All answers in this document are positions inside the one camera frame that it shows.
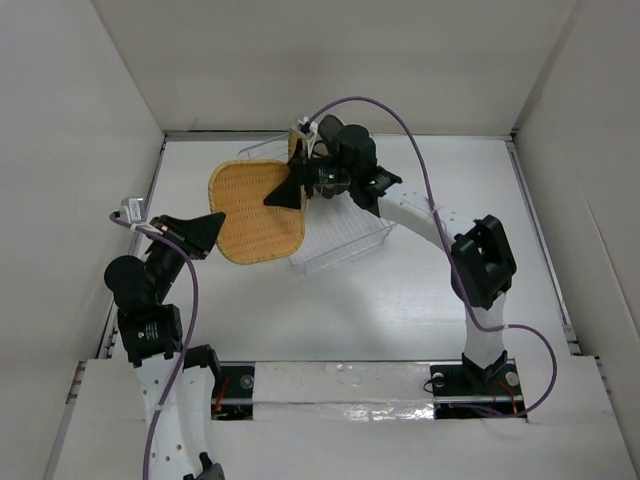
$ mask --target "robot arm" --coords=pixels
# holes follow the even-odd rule
[[[112,219],[124,226],[133,223],[117,214]],[[207,441],[220,364],[209,345],[189,348],[189,333],[183,342],[178,308],[162,304],[186,257],[201,260],[213,249],[224,219],[222,213],[193,220],[154,218],[151,226],[160,233],[142,230],[153,240],[146,260],[122,256],[105,271],[123,346],[144,399],[149,427],[145,480],[224,480]]]
[[[436,220],[424,195],[404,184],[393,184],[386,190],[385,195],[377,200],[377,203],[381,218],[403,225],[441,250],[444,248],[438,235]],[[441,208],[439,213],[447,234],[449,249],[456,244],[456,237],[461,237],[476,228],[473,220],[449,208]],[[505,298],[506,294],[500,295],[489,309],[473,307],[476,318],[481,325],[497,327],[503,324]],[[478,330],[466,310],[465,318],[467,341],[463,358],[479,367],[480,370],[490,368],[496,361],[500,363],[505,350],[502,331],[486,333]]]
[[[404,225],[445,253],[450,252],[475,320],[481,326],[477,328],[465,309],[467,341],[462,354],[465,373],[488,383],[504,366],[506,351],[500,329],[486,330],[503,325],[505,296],[516,271],[500,221],[491,215],[472,220],[451,209],[440,208],[443,244],[437,217],[428,199],[377,164],[376,145],[366,128],[345,126],[336,117],[327,115],[317,125],[305,119],[294,131],[307,142],[308,148],[302,148],[303,140],[298,142],[296,153],[289,161],[289,177],[265,198],[265,204],[301,208],[301,186],[307,196],[314,191],[321,191],[325,196],[326,189],[336,193],[348,190],[360,208]],[[326,155],[313,154],[312,142],[318,136],[326,146]],[[454,277],[452,274],[451,285],[463,298]]]

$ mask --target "black mount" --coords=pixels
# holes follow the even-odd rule
[[[200,345],[198,347],[191,347],[187,350],[187,354],[184,357],[184,370],[189,368],[209,368],[213,373],[213,378],[216,379],[215,386],[213,387],[213,395],[216,395],[222,390],[223,378],[222,367],[220,366],[220,360],[216,351],[211,348],[211,345]]]
[[[202,463],[202,473],[197,477],[191,474],[185,475],[183,480],[225,480],[222,466],[219,463],[214,464],[206,452],[202,452],[199,458]]]
[[[504,364],[500,365],[498,371],[484,379],[475,375],[478,372],[469,370],[469,365],[465,364],[464,355],[462,364],[431,365],[431,380],[428,383],[433,389],[436,419],[483,417],[473,409],[449,408],[450,401],[489,407],[503,414],[513,414],[514,405],[517,411],[523,410],[525,405],[519,380],[515,385],[509,384],[508,380],[509,375],[517,375],[516,364],[506,361],[506,352],[503,357],[504,359],[501,357],[496,362],[501,363],[504,360]],[[511,394],[520,399],[510,400]]]
[[[287,163],[289,175],[267,195],[264,204],[300,210],[301,188],[307,198],[314,191],[332,198],[348,190],[356,205],[379,216],[377,199],[402,179],[378,166],[376,144],[369,131],[361,125],[345,126],[327,115],[318,125],[318,134],[316,145],[324,145],[326,153],[308,158],[302,140],[298,140]]]
[[[212,213],[193,220],[162,215],[151,225],[178,245],[191,259],[209,255],[222,228],[224,213]],[[113,260],[104,272],[107,288],[118,306],[118,329],[129,361],[163,354],[170,359],[182,349],[180,312],[174,305],[162,305],[185,260],[169,246],[154,241],[146,261],[125,255]]]
[[[462,354],[462,372],[469,385],[487,385],[502,371],[507,364],[507,351],[503,350],[500,357],[486,368],[480,368]]]
[[[495,299],[511,288],[517,267],[500,220],[487,215],[475,224],[464,235],[456,235],[451,255],[471,305],[489,310]],[[453,275],[451,286],[462,298]]]

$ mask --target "white enclosure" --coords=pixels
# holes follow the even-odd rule
[[[345,95],[508,134],[575,0],[93,0],[163,129],[283,130]],[[374,132],[398,127],[349,107]]]
[[[139,476],[142,401],[121,345],[116,358],[89,362],[85,384],[71,382],[78,362],[95,358],[110,312],[104,269],[130,247],[107,215],[121,198],[147,195],[163,131],[284,130],[344,95],[388,103],[417,133],[475,136],[421,140],[437,200],[496,213],[513,232],[521,268],[507,313],[549,335],[558,389],[531,424],[227,425],[215,448],[230,459],[230,480],[257,478],[260,467],[279,479],[309,468],[318,479],[444,478],[451,463],[461,478],[512,468],[519,478],[633,478],[622,439],[638,471],[639,15],[634,0],[0,0],[0,478],[52,480],[58,458],[57,480]],[[398,132],[368,105],[336,113]],[[495,137],[514,123],[525,185],[513,146]],[[389,166],[417,182],[405,139],[379,138]],[[209,166],[233,158],[236,143],[212,153],[207,142],[169,142],[174,163],[158,177],[165,193],[152,213],[206,212]],[[201,165],[190,170],[186,159]],[[587,357],[568,353],[537,220]],[[211,297],[197,341],[223,360],[458,357],[462,306],[445,258],[430,248],[396,228],[377,262],[362,257],[342,277],[304,282],[275,263],[238,272],[212,258],[201,272]],[[183,317],[186,280],[169,298]],[[247,292],[259,308],[244,302]],[[548,360],[533,337],[507,336],[531,401]],[[73,415],[70,388],[80,388]],[[318,438],[322,448],[305,457]],[[239,456],[240,444],[258,463]],[[461,444],[466,460],[451,454]],[[498,448],[508,470],[487,460]],[[291,463],[273,462],[282,450]],[[392,456],[404,476],[389,468]]]
[[[640,4],[580,2],[517,136],[584,351],[640,465]]]

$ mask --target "white table surface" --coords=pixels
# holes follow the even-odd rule
[[[252,143],[169,142],[149,215],[208,213],[211,173]],[[381,165],[424,189],[406,138],[376,143]],[[566,351],[557,299],[505,143],[460,137],[419,137],[419,143],[438,204],[473,218],[491,213],[505,226],[518,264],[506,320],[539,327]],[[286,260],[240,266],[215,251],[196,266],[202,298],[194,342],[210,343],[223,361],[453,359],[464,347],[464,310],[445,256],[403,227],[382,249],[303,278]],[[166,302],[180,307],[185,326],[191,299],[184,269]],[[546,361],[529,335],[505,337],[513,354]]]
[[[421,187],[407,140],[376,142],[380,164]],[[169,142],[151,215],[207,213],[209,176],[250,143]],[[212,448],[228,478],[635,478],[595,362],[569,355],[505,143],[420,137],[419,144],[438,204],[502,220],[518,263],[506,320],[536,326],[554,345],[554,393],[528,423],[212,422]],[[401,227],[382,249],[305,278],[284,261],[238,266],[216,253],[197,268],[202,303],[194,344],[210,343],[223,361],[435,360],[459,358],[463,349],[464,312],[445,257]],[[186,273],[167,302],[188,319]],[[549,380],[546,350],[526,333],[506,332],[505,344],[530,404]],[[90,362],[84,378],[56,478],[138,478],[142,399],[121,346],[114,359]]]

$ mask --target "yellow woven mat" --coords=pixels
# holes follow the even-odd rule
[[[288,173],[278,160],[234,160],[213,172],[209,207],[227,215],[217,242],[227,259],[248,265],[287,257],[300,247],[304,211],[262,203]]]

